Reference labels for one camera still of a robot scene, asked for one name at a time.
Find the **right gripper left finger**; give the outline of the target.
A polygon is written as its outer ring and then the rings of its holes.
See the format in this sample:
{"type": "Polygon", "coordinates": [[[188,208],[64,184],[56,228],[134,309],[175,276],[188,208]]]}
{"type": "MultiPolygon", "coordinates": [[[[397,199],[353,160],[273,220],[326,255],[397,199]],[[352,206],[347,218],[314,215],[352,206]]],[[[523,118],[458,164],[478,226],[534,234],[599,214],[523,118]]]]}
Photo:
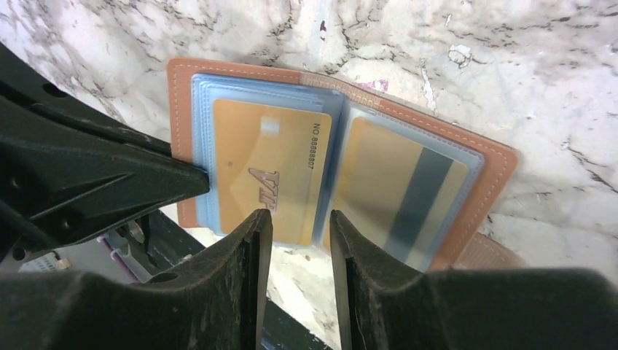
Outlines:
{"type": "Polygon", "coordinates": [[[143,284],[87,271],[3,273],[3,349],[259,349],[270,212],[143,284]]]}

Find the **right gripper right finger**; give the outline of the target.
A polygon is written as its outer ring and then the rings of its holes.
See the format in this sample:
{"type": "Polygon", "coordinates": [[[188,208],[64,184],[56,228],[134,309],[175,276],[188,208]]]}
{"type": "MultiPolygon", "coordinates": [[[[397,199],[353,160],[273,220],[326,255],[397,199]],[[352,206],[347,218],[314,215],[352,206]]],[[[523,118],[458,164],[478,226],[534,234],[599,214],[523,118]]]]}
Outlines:
{"type": "Polygon", "coordinates": [[[421,273],[329,219],[343,349],[615,349],[617,288],[576,268],[421,273]]]}

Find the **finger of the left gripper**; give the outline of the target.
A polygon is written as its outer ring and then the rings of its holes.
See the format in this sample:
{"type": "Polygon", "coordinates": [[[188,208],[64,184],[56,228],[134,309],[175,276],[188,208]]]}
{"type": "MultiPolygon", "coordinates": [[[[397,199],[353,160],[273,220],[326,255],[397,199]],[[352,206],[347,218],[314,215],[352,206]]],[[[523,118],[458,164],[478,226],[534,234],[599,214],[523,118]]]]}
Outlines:
{"type": "Polygon", "coordinates": [[[1,46],[1,96],[45,119],[119,144],[171,156],[168,142],[148,136],[82,103],[1,46]]]}
{"type": "Polygon", "coordinates": [[[208,192],[204,171],[1,100],[1,231],[81,242],[208,192]]]}

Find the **brown leather card holder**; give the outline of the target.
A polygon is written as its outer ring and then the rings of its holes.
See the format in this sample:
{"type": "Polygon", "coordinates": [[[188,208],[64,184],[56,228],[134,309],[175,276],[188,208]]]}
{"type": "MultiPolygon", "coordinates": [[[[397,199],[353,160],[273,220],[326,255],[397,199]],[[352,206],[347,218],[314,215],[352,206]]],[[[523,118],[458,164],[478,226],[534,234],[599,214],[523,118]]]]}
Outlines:
{"type": "Polygon", "coordinates": [[[393,117],[405,126],[418,127],[457,145],[478,151],[485,162],[463,208],[431,262],[430,270],[454,268],[516,268],[521,259],[504,246],[477,232],[491,206],[515,172],[517,152],[505,144],[425,113],[422,109],[385,93],[368,90],[345,80],[306,71],[212,61],[172,58],[167,63],[170,104],[171,150],[174,158],[191,163],[191,88],[194,74],[240,77],[292,85],[313,86],[341,92],[352,101],[393,117]]]}

